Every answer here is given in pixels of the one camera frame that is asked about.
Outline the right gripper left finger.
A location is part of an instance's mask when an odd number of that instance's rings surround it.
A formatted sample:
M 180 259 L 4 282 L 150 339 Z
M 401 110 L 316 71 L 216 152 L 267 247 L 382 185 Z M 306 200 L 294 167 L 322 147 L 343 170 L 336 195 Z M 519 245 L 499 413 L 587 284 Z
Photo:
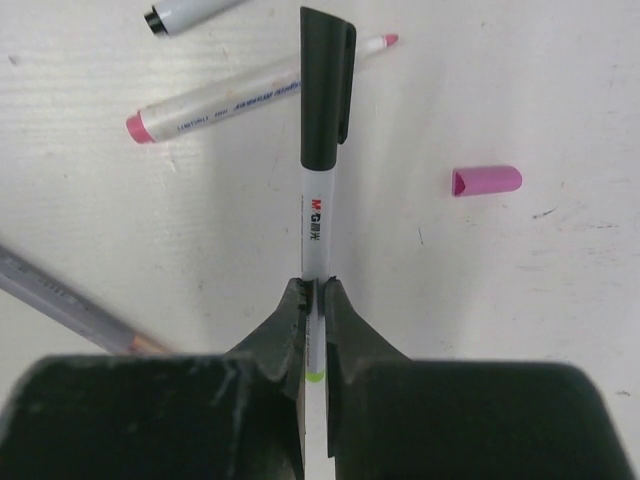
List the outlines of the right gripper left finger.
M 306 296 L 222 355 L 50 356 L 1 412 L 5 479 L 301 479 Z

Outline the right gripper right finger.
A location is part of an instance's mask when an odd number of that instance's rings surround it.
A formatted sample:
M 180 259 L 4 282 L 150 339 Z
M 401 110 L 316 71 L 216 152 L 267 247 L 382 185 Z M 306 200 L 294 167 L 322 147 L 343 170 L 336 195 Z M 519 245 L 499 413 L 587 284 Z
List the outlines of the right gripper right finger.
M 589 377 L 562 363 L 416 360 L 330 280 L 327 447 L 340 479 L 630 479 Z

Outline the grey barrel marker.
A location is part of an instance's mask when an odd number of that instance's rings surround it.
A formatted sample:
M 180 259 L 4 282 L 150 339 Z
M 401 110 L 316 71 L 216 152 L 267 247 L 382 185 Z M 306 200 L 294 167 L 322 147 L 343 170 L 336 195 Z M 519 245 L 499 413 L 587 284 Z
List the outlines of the grey barrel marker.
M 1 289 L 111 354 L 171 352 L 6 247 L 1 248 Z

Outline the magenta pen cap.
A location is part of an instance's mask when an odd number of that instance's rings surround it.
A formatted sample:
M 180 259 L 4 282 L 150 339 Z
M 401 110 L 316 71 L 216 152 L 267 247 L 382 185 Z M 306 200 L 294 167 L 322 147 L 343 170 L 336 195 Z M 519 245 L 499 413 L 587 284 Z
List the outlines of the magenta pen cap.
M 482 166 L 456 168 L 452 172 L 452 195 L 468 197 L 508 193 L 523 183 L 519 170 L 513 166 Z

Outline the magenta cap marker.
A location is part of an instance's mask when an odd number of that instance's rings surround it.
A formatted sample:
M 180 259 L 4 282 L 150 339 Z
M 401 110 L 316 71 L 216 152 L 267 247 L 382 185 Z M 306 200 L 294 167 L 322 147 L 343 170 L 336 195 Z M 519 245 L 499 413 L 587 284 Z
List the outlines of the magenta cap marker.
M 332 47 L 307 47 L 301 56 L 209 83 L 136 111 L 126 130 L 138 144 L 161 143 L 225 121 L 300 92 L 314 67 L 325 75 L 334 69 L 343 75 L 371 57 L 392 48 L 400 36 L 385 33 Z

